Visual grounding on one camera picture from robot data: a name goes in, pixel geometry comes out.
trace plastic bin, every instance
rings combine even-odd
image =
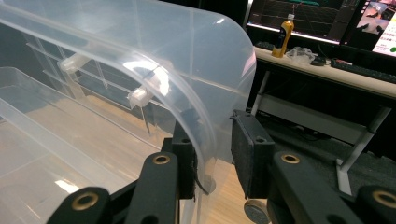
[[[4,0],[0,22],[23,32],[51,83],[0,69],[0,222],[43,223],[78,188],[136,180],[176,120],[211,188],[255,72],[235,22],[148,0]],[[182,222],[205,220],[196,195]]]

